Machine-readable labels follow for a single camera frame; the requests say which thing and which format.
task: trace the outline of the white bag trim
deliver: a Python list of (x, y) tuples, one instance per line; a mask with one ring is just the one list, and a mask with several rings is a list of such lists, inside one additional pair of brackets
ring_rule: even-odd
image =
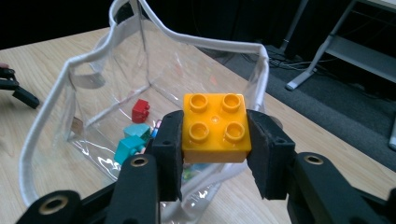
[[(19, 162), (19, 182), (20, 182), (20, 192), (22, 199), (26, 206), (30, 206), (34, 201), (36, 201), (39, 196), (36, 193), (35, 189), (35, 181), (33, 176), (33, 169), (32, 169), (32, 158), (35, 152), (35, 145), (41, 134), (44, 125), (50, 116), (50, 112), (52, 108), (55, 106), (56, 101), (58, 100), (64, 85), (67, 82), (71, 83), (83, 83), (81, 87), (94, 89), (100, 87), (101, 83), (97, 82), (95, 85), (88, 85), (87, 82), (84, 82), (82, 79), (89, 79), (89, 80), (96, 80), (100, 76), (98, 74), (101, 73), (101, 66), (98, 65), (93, 67), (98, 70), (97, 73), (92, 75), (87, 75), (83, 77), (78, 76), (71, 76), (69, 70), (77, 67), (82, 63), (88, 63), (93, 61), (99, 61), (106, 57), (107, 53), (111, 48), (117, 46), (126, 36), (130, 35), (131, 33), (135, 32), (135, 29), (140, 28), (139, 26), (134, 26), (132, 29), (126, 29), (126, 25), (129, 22), (134, 23), (135, 21), (140, 22), (138, 4), (136, 1), (131, 1), (131, 6), (134, 10), (134, 16), (128, 19), (127, 22), (121, 23), (117, 25), (114, 21), (114, 17), (119, 9), (127, 3), (128, 0), (116, 0), (111, 5), (109, 10), (109, 23), (110, 23), (110, 31), (107, 36), (104, 38), (106, 40), (101, 40), (100, 44), (97, 46), (96, 49), (88, 52), (86, 54), (82, 54), (67, 60), (64, 64), (64, 67), (57, 78), (54, 86), (52, 87), (49, 97), (43, 104), (41, 110), (39, 111), (37, 118), (35, 119), (29, 133), (27, 134), (26, 141), (23, 145), (21, 150), (21, 157)], [(259, 54), (259, 61), (257, 63), (256, 69), (260, 69), (261, 75), (260, 79), (258, 80), (258, 84), (255, 90), (255, 101), (253, 102), (254, 105), (251, 105), (250, 108), (254, 108), (255, 110), (259, 110), (262, 107), (262, 103), (264, 102), (264, 95), (265, 89), (268, 81), (268, 55), (266, 49), (261, 44), (253, 44), (253, 43), (243, 43), (243, 42), (233, 42), (233, 41), (223, 41), (223, 40), (216, 40), (216, 39), (209, 39), (209, 38), (202, 38), (192, 35), (182, 35), (178, 34), (172, 30), (169, 30), (167, 27), (163, 25), (163, 23), (158, 19), (158, 17), (154, 14), (154, 12), (149, 7), (148, 3), (145, 0), (139, 0), (143, 9), (145, 9), (148, 16), (151, 20), (159, 27), (159, 29), (169, 37), (175, 39), (178, 42), (191, 44), (197, 47), (203, 47), (208, 49), (217, 49), (217, 50), (226, 50), (232, 52), (239, 52), (239, 53), (256, 53)]]

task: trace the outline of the table surface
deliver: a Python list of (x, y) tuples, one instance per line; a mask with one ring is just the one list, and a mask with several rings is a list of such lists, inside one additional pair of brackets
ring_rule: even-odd
[[(72, 35), (50, 41), (0, 51), (0, 62), (16, 70), (21, 85), (41, 101), (45, 100), (64, 62), (90, 51), (107, 29)], [(25, 211), (19, 193), (18, 161), (24, 139), (38, 113), (0, 91), (0, 217), (13, 223)], [(296, 151), (317, 152), (329, 158), (349, 183), (386, 199), (396, 186), (396, 175), (388, 168), (360, 153), (356, 148), (325, 131), (314, 122), (266, 95), (267, 114), (277, 117), (285, 133), (296, 143)], [(77, 150), (51, 158), (59, 169), (34, 162), (35, 182), (40, 195), (56, 189), (74, 189), (86, 197), (111, 181)], [(206, 209), (201, 223), (289, 223), (285, 201), (262, 200), (249, 169), (225, 181)]]

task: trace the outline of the clear plastic bag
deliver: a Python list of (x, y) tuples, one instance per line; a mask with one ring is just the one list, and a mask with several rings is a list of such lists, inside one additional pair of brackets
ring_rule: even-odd
[[(21, 194), (27, 205), (39, 197), (31, 170), (34, 149), (44, 154), (55, 148), (78, 149), (87, 162), (117, 180), (120, 164), (114, 161), (115, 150), (123, 128), (132, 124), (131, 110), (139, 99), (150, 105), (146, 123), (151, 130), (165, 114), (181, 109), (183, 95), (189, 92), (243, 93), (247, 108), (264, 112), (268, 56), (263, 45), (177, 34), (164, 27), (143, 0), (131, 1), (134, 15), (117, 24), (117, 12), (128, 3), (114, 1), (109, 10), (110, 31), (91, 52), (65, 63), (36, 118), (20, 162)], [(245, 81), (219, 66), (204, 49), (259, 57)], [(220, 183), (247, 167), (245, 162), (186, 165), (183, 176), (193, 177), (182, 186), (184, 201), (163, 203), (164, 223), (195, 223)]]

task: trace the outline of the lego stud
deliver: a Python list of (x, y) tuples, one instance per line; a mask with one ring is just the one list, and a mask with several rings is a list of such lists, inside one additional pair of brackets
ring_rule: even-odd
[(221, 105), (223, 110), (234, 113), (241, 106), (241, 99), (236, 94), (227, 94), (224, 96)]
[(69, 202), (68, 198), (63, 195), (55, 195), (51, 198), (48, 198), (46, 201), (44, 201), (40, 208), (38, 209), (38, 212), (41, 215), (51, 215), (59, 210), (63, 209), (67, 203)]
[(196, 122), (190, 126), (190, 139), (195, 143), (203, 143), (209, 136), (209, 128), (205, 123)]
[(231, 122), (225, 129), (224, 137), (231, 143), (241, 141), (245, 136), (245, 127), (239, 122)]
[(195, 113), (205, 112), (207, 109), (207, 97), (202, 94), (194, 94), (190, 98), (190, 109)]

